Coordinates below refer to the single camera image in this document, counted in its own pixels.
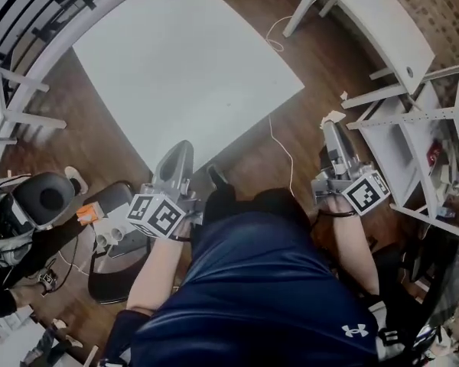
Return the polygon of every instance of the black shoe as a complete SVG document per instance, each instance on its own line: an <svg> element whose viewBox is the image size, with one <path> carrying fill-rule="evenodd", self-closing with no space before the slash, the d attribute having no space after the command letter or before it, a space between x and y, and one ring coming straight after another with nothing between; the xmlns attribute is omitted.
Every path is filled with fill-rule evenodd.
<svg viewBox="0 0 459 367"><path fill-rule="evenodd" d="M207 174L211 179L215 189L220 189L228 184L228 180L224 177L224 174L217 168L215 164L207 166Z"/></svg>
<svg viewBox="0 0 459 367"><path fill-rule="evenodd" d="M39 274L39 278L37 279L37 282L39 284L42 284L44 287L44 292L42 293L43 296L45 294L49 294L50 292L54 291L54 288L56 287L56 282L57 282L58 276L56 273L53 272L52 269L46 269L45 271L42 271Z"/></svg>

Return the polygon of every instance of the blue t-shirt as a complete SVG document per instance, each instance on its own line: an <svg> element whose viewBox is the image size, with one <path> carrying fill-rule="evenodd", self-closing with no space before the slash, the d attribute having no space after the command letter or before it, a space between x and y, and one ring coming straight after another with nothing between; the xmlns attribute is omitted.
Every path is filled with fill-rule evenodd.
<svg viewBox="0 0 459 367"><path fill-rule="evenodd" d="M203 229L193 257L179 291L147 323L119 315L105 357L124 343L134 367L377 361L374 316L297 226L233 216ZM133 336L129 324L139 327Z"/></svg>

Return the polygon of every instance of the person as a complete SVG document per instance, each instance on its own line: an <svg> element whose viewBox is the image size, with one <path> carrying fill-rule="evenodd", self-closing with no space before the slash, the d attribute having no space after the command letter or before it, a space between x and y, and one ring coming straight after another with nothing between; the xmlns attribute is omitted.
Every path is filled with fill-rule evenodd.
<svg viewBox="0 0 459 367"><path fill-rule="evenodd" d="M88 191L88 185L76 169L69 166L65 169L65 174L72 182L76 195ZM56 275L50 268L41 273L36 284L17 287L15 285L22 278L30 277L44 269L47 261L77 237L84 228L74 215L61 226L36 232L32 235L31 248L16 266L0 267L0 317L14 313L18 308L33 303L42 294L54 289Z"/></svg>
<svg viewBox="0 0 459 367"><path fill-rule="evenodd" d="M332 275L291 193L273 189L237 201L224 176L214 166L208 171L216 190L192 235L186 278L171 295L182 243L156 239L100 365L126 365L128 354L134 367L369 365L384 357L377 341L384 320ZM328 210L352 207L336 196ZM360 218L334 217L334 233L342 268L377 298Z"/></svg>
<svg viewBox="0 0 459 367"><path fill-rule="evenodd" d="M83 348L83 344L73 337L66 335L64 340L53 346L59 330L66 329L62 320L53 320L53 323L44 331L37 345L28 352L21 367L53 367L71 348Z"/></svg>

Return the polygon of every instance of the wooden floor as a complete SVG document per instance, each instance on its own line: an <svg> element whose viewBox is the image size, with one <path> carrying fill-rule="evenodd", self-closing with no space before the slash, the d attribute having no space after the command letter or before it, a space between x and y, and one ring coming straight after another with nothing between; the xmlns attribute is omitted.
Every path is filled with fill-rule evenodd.
<svg viewBox="0 0 459 367"><path fill-rule="evenodd" d="M274 22L291 15L300 0L225 0L260 34L265 35ZM305 89L272 113L275 136L292 154L295 174L292 188L301 205L311 211L311 179L318 172L318 152L323 146L319 124L333 109L340 110L340 94L349 96L375 89L368 75L375 67L347 32L332 19L321 19L311 9L300 28L289 39L279 24L272 38L282 42L282 58L305 84ZM67 121L68 127L58 132L20 132L22 140L6 150L0 175L8 169L14 174L61 171L71 164L90 184L90 193L117 180L131 181L135 186L149 179L149 170L120 132L92 87L73 51L68 51L45 80L49 93L37 96L31 112ZM356 118L360 110L347 112L347 120ZM350 136L360 156L369 158L363 140L356 132ZM233 143L216 162L225 170L229 181L241 197L253 196L261 190L289 184L290 161L269 135L269 122L264 119ZM379 246L401 239L407 224L384 203L364 218L366 234L379 240ZM320 225L317 239L325 245L333 236L330 228ZM64 249L71 253L71 246ZM184 255L187 267L190 253ZM54 266L60 276L67 265L58 259ZM95 344L106 342L116 313L122 304L100 306L88 295L86 276L73 271L66 285L56 294L34 305L44 323L59 317L70 326L70 334L84 342L85 350L76 353L84 359Z"/></svg>

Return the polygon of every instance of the white logo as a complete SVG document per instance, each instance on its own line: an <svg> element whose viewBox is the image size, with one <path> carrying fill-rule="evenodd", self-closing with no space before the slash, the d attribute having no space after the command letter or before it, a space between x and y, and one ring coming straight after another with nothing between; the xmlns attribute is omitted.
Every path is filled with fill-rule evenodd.
<svg viewBox="0 0 459 367"><path fill-rule="evenodd" d="M366 325L364 325L363 323L359 323L357 325L357 328L358 329L351 329L349 328L348 325L342 326L342 329L345 332L345 336L347 337L353 337L354 334L359 334L359 333L362 337L365 337L369 334L367 330L364 330L366 329Z"/></svg>

